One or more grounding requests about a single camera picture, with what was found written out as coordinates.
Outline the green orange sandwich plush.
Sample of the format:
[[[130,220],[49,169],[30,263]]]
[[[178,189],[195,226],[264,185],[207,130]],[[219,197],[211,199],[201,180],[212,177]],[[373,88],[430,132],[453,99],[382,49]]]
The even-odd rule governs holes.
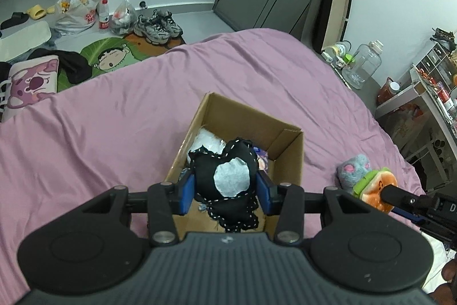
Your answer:
[[[388,214],[394,207],[382,201],[381,191],[389,185],[397,187],[398,183],[390,169],[383,167],[381,170],[369,171],[356,183],[352,189],[352,193],[359,200],[376,208],[378,211]]]

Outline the blue tissue pack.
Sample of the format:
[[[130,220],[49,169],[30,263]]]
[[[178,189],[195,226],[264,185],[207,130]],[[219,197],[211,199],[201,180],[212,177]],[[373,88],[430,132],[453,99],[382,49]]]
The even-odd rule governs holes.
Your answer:
[[[260,149],[257,146],[253,147],[253,150],[257,156],[257,163],[259,170],[267,172],[269,169],[269,156],[267,151]]]

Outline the grey fluffy plush mouse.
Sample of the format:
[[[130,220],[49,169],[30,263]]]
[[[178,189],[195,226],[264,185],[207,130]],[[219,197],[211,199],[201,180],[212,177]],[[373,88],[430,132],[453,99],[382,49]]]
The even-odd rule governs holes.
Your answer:
[[[340,164],[336,175],[342,189],[351,193],[354,186],[371,170],[369,158],[359,154]]]

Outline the black white-stitched fabric toy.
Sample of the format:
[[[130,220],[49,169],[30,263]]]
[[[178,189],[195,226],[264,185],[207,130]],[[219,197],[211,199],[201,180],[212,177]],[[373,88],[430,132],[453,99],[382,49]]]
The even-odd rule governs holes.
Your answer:
[[[189,157],[195,175],[195,199],[206,206],[209,217],[226,232],[258,228],[259,168],[252,142],[236,138],[226,143],[221,154],[200,147]]]

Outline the clear bag of white stuffing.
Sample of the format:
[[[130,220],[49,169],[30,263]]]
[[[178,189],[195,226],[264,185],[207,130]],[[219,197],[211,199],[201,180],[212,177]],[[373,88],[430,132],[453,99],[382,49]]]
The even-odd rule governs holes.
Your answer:
[[[225,146],[226,143],[223,139],[219,138],[205,128],[200,128],[188,152],[194,152],[200,149],[200,147],[205,147],[211,152],[221,154]]]

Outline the brown cardboard box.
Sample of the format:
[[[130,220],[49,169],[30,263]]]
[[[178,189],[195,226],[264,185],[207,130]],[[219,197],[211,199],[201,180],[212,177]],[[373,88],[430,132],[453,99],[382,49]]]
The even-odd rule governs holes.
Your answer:
[[[186,214],[173,220],[179,238],[190,232],[266,232],[274,236],[285,183],[299,190],[304,160],[300,128],[216,93],[207,93],[166,176],[182,178]]]

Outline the black desk with white legs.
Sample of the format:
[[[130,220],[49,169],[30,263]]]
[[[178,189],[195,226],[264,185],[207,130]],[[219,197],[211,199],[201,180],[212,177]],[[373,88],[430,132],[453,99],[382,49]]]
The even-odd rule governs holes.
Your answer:
[[[413,67],[407,84],[374,112],[428,194],[456,192],[456,110],[449,115]]]

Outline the pink bed sheet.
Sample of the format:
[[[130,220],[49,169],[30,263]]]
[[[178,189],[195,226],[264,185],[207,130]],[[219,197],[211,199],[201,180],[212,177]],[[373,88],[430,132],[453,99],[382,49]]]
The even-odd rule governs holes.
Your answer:
[[[1,125],[3,304],[28,290],[16,259],[21,240],[109,188],[162,181],[208,92],[300,128],[306,190],[333,184],[338,164],[362,153],[423,194],[362,100],[301,42],[273,29],[214,35],[92,78]]]

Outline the small drawer organizer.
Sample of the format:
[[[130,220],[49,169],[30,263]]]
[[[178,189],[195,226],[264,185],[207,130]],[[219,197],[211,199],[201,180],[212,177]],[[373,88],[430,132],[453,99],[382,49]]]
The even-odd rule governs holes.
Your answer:
[[[442,82],[450,91],[456,86],[456,65],[450,60],[448,51],[439,43],[427,50],[416,67],[436,82]]]

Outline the large clear plastic jar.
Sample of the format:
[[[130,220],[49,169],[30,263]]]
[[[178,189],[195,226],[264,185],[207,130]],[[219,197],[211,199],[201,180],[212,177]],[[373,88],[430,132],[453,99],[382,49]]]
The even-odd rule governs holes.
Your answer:
[[[361,44],[350,63],[342,69],[346,81],[356,90],[360,90],[376,70],[381,66],[383,44],[379,40]]]

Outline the black clothing on floor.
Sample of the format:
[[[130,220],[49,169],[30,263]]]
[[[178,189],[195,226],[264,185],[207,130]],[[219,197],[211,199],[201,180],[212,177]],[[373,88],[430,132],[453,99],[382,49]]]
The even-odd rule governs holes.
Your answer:
[[[27,59],[31,60],[49,56],[58,57],[59,72],[61,72],[61,70],[65,72],[70,84],[80,84],[92,77],[92,66],[90,66],[87,59],[78,52],[39,48],[31,52]]]

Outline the green cartoon floor mat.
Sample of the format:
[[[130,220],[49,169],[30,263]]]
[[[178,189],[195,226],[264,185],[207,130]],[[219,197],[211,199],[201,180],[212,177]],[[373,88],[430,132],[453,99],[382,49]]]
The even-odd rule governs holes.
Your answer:
[[[135,43],[117,37],[95,41],[85,46],[80,54],[91,67],[89,79],[127,67],[147,58],[147,55],[140,52]]]

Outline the grey sneakers pair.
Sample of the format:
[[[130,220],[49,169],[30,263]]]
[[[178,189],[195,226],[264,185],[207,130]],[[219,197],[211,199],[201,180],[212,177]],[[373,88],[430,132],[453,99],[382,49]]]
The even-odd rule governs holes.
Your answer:
[[[183,30],[174,21],[170,11],[155,9],[149,17],[138,16],[133,25],[133,33],[144,38],[150,44],[164,46],[171,39],[180,38],[183,35]]]

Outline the pink cartoon pillow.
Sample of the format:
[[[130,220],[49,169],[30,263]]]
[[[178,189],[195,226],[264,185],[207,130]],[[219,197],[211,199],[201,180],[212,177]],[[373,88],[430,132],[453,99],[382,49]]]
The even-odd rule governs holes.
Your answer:
[[[56,94],[59,59],[48,55],[12,65],[9,76],[1,82],[1,121]]]

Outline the clear plastic trash bag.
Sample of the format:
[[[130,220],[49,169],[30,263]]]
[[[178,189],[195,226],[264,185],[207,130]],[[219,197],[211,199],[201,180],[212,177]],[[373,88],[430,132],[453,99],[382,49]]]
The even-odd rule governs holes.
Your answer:
[[[115,35],[128,35],[133,32],[136,21],[136,9],[129,0],[124,0],[113,12],[109,21],[109,29]]]

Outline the red label water bottle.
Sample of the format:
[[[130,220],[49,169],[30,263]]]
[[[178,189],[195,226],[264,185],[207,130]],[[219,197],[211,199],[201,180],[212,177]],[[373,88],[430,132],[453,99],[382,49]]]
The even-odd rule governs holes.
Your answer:
[[[108,0],[101,0],[98,6],[98,25],[99,29],[107,29],[109,27],[109,3]]]

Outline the black framed board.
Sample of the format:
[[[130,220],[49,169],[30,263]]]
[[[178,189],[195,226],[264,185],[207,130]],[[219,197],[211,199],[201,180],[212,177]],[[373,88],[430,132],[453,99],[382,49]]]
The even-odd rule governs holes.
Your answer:
[[[351,5],[352,0],[321,0],[311,39],[315,52],[343,41]]]

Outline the white printed plastic bag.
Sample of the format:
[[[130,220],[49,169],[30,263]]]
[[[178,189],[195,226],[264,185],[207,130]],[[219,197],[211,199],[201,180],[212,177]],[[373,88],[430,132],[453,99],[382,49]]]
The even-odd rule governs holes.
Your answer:
[[[90,29],[97,21],[100,0],[57,0],[53,28],[61,35],[72,35]]]

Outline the yellow slipper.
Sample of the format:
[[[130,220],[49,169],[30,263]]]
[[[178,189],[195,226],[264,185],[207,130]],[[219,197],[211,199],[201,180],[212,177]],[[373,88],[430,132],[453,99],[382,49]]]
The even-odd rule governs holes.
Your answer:
[[[35,5],[34,7],[26,11],[27,15],[34,21],[39,20],[47,15],[47,10],[41,5]]]

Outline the black slipper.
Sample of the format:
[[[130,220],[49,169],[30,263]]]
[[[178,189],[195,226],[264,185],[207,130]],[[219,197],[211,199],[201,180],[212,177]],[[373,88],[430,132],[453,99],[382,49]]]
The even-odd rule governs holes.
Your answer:
[[[9,29],[27,22],[29,15],[24,12],[13,12],[12,16],[1,23],[1,30]]]

